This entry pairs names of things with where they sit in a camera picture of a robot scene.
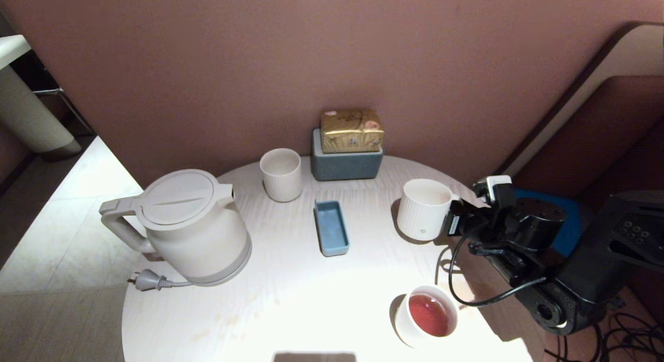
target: red tea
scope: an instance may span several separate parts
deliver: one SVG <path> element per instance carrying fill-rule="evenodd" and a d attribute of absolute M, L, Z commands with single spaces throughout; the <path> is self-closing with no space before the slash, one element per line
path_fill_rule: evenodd
<path fill-rule="evenodd" d="M 426 333 L 441 337 L 448 332 L 448 316 L 442 303 L 425 294 L 413 294 L 408 300 L 410 315 Z"/>

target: table top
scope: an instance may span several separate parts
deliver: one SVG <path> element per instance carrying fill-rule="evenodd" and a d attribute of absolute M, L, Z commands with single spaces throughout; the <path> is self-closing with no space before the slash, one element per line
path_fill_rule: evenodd
<path fill-rule="evenodd" d="M 258 163 L 218 178 L 234 185 L 251 234 L 252 256 L 239 275 L 220 286 L 147 292 L 129 286 L 122 318 L 127 362 L 286 362 L 323 360 L 320 354 L 328 353 L 342 354 L 325 360 L 362 362 L 433 356 L 532 359 L 521 338 L 501 341 L 476 308 L 461 307 L 458 328 L 434 350 L 406 346 L 392 327 L 398 298 L 415 286 L 434 284 L 438 257 L 446 248 L 412 244 L 396 231 L 394 206 L 403 184 L 431 178 L 479 204 L 471 190 L 428 166 L 391 156 L 384 157 L 378 177 L 369 180 L 317 182 L 309 157 L 303 157 L 302 166 L 304 190 L 290 203 L 268 198 Z M 315 201 L 327 200 L 339 201 L 350 241 L 347 254 L 329 258 L 320 253 L 313 217 Z M 450 257 L 448 249 L 443 258 Z M 143 258 L 136 271 L 145 268 L 183 280 L 166 262 Z M 495 270 L 489 270 L 495 279 Z M 439 275 L 439 286 L 446 290 L 447 273 Z M 460 296 L 474 298 L 463 275 L 455 274 L 454 283 Z M 527 312 L 504 315 L 529 318 Z M 305 359 L 290 353 L 319 356 Z"/>
<path fill-rule="evenodd" d="M 0 38 L 0 69 L 31 49 L 21 34 L 3 36 Z"/>

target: white kettle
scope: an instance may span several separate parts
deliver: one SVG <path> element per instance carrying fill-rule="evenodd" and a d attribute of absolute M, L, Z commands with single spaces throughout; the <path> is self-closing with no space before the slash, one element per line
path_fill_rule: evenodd
<path fill-rule="evenodd" d="M 233 202 L 233 186 L 202 170 L 164 175 L 140 195 L 107 201 L 102 223 L 131 249 L 157 253 L 187 280 L 214 286 L 244 268 L 252 243 Z M 123 216 L 135 215 L 142 236 Z"/>

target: gray-blue container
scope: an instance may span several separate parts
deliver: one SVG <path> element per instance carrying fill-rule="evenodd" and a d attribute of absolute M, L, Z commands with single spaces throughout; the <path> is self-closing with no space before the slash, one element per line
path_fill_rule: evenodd
<path fill-rule="evenodd" d="M 316 202 L 313 211 L 318 230 L 318 242 L 325 257 L 348 253 L 350 242 L 338 201 Z"/>
<path fill-rule="evenodd" d="M 324 154 L 321 130 L 311 133 L 311 173 L 316 180 L 371 179 L 378 175 L 382 162 L 382 148 L 378 152 L 353 154 Z"/>

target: gold tea box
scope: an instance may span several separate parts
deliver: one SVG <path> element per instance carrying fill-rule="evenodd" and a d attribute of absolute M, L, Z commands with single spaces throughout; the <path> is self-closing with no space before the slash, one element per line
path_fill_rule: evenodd
<path fill-rule="evenodd" d="M 371 109 L 332 110 L 321 116 L 324 154 L 378 152 L 383 135 L 378 114 Z"/>

